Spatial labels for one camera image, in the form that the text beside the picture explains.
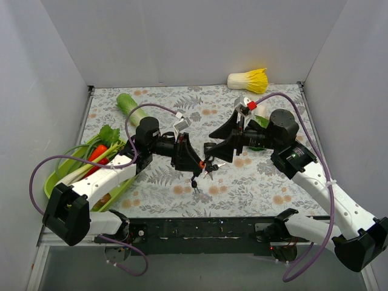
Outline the black key bunch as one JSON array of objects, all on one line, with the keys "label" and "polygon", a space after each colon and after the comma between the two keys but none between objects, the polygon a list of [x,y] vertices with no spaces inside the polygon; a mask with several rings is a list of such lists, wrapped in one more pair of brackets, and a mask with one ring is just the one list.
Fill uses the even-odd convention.
[{"label": "black key bunch", "polygon": [[219,170],[220,167],[224,166],[225,163],[222,164],[213,164],[212,162],[208,162],[205,166],[206,175],[209,175],[210,179],[213,180],[213,172]]},{"label": "black key bunch", "polygon": [[198,183],[196,182],[195,176],[193,176],[191,179],[191,187],[195,193],[199,192],[198,190]]}]

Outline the black padlock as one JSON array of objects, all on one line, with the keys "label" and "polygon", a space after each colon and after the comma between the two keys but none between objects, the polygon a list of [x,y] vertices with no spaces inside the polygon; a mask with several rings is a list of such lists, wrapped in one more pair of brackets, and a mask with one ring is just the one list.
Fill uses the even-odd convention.
[{"label": "black padlock", "polygon": [[215,160],[215,157],[214,156],[211,156],[207,153],[207,151],[209,149],[211,149],[213,146],[215,146],[216,143],[215,142],[205,142],[204,143],[204,154],[205,154],[205,162],[206,163],[211,163],[211,162],[214,162]]}]

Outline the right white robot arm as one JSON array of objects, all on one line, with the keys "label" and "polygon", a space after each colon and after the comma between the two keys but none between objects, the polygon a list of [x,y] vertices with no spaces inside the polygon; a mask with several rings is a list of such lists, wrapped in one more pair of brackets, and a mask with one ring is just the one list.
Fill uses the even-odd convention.
[{"label": "right white robot arm", "polygon": [[351,271],[360,272],[387,249],[387,218],[376,218],[334,180],[327,181],[317,157],[296,140],[298,130],[288,110],[273,111],[267,127],[254,120],[239,121],[238,112],[233,112],[225,124],[210,133],[210,138],[221,139],[221,143],[207,149],[206,154],[232,162],[245,146],[271,149],[274,166],[304,189],[334,222],[324,223],[287,209],[275,217],[263,235],[282,241],[294,236],[314,242],[332,251]]}]

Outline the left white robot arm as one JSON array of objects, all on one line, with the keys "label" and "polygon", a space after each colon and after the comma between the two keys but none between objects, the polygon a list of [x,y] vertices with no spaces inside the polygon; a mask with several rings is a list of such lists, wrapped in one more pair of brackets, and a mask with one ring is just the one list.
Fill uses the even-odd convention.
[{"label": "left white robot arm", "polygon": [[101,170],[69,186],[60,183],[54,187],[43,225],[69,246],[77,245],[87,235],[106,234],[115,242],[125,241],[129,235],[126,217],[113,210],[93,212],[92,208],[115,187],[140,174],[154,155],[169,157],[175,170],[198,177],[204,162],[184,132],[189,125],[188,118],[180,117],[171,132],[161,134],[156,118],[143,118],[134,137]]}]

